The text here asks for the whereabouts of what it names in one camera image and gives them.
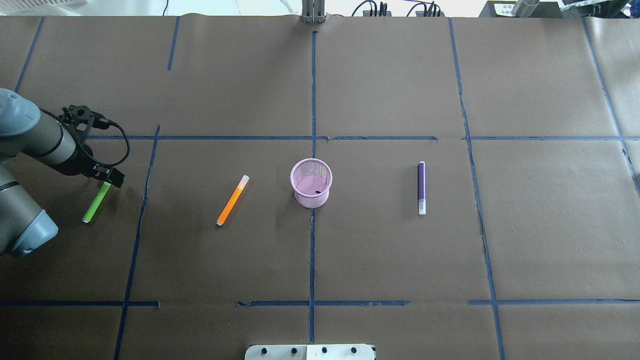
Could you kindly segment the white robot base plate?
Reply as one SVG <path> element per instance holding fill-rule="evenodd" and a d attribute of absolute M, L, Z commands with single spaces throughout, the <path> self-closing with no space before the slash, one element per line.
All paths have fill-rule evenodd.
<path fill-rule="evenodd" d="M 376 360 L 375 346 L 347 344 L 267 344 L 249 346 L 245 360 Z"/>

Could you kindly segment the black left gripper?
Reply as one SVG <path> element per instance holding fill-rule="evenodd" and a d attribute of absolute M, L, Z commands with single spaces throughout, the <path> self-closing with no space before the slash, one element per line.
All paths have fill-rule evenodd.
<path fill-rule="evenodd" d="M 71 157 L 59 164 L 59 173 L 66 176 L 83 175 L 121 188 L 125 175 L 116 166 L 99 162 L 92 155 L 93 150 L 88 145 L 77 146 Z"/>

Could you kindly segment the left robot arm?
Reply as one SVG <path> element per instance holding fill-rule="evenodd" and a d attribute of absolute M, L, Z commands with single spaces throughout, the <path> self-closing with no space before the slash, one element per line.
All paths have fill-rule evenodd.
<path fill-rule="evenodd" d="M 87 105 L 67 105 L 61 114 L 45 110 L 12 89 L 2 88 L 1 118 L 1 254 L 24 258 L 48 243 L 59 228 L 23 185 L 27 171 L 41 164 L 57 176 L 82 176 L 121 187 L 118 166 L 130 153 L 130 139 L 114 120 Z M 125 141 L 118 161 L 100 161 L 88 143 L 92 130 L 116 128 Z"/>

